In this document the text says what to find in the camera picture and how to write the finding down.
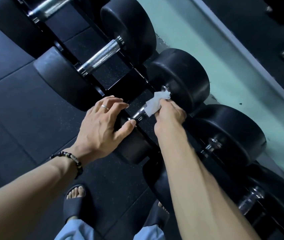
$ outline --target white wipe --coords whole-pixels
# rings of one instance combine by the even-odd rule
[[[150,117],[161,108],[160,99],[170,99],[170,92],[155,92],[154,97],[146,102],[147,107],[144,108],[145,113]]]

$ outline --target fingernail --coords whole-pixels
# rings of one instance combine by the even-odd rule
[[[130,120],[130,123],[135,126],[137,124],[137,122],[135,120]]]

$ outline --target person's left hand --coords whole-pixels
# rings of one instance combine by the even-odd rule
[[[123,99],[114,96],[97,101],[86,113],[76,142],[64,151],[72,153],[83,165],[109,155],[136,125],[135,120],[128,120],[118,131],[114,131],[116,117],[128,106]]]

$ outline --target blue jeans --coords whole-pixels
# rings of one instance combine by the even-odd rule
[[[69,220],[54,240],[94,240],[94,230],[80,219]],[[157,226],[145,226],[133,240],[165,240],[163,231]]]

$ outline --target ring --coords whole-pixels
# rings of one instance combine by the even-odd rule
[[[101,105],[101,107],[105,108],[107,111],[109,111],[109,108],[105,105]]]

